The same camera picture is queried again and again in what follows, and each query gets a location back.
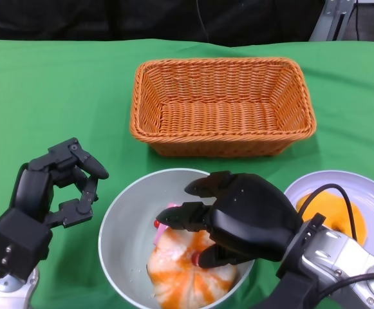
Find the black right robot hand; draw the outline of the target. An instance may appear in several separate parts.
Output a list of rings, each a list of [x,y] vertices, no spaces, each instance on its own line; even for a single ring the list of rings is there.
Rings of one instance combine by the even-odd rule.
[[[258,258],[280,261],[303,224],[289,199],[256,174],[211,173],[191,182],[185,192],[215,201],[185,202],[163,210],[156,219],[174,230],[209,233],[214,243],[200,252],[201,268]]]

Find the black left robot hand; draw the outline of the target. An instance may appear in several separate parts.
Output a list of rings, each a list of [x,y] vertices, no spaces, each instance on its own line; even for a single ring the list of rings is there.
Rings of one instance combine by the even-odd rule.
[[[0,216],[0,279],[10,275],[26,283],[48,257],[53,228],[72,227],[93,217],[98,181],[108,176],[77,138],[22,164],[9,207]]]

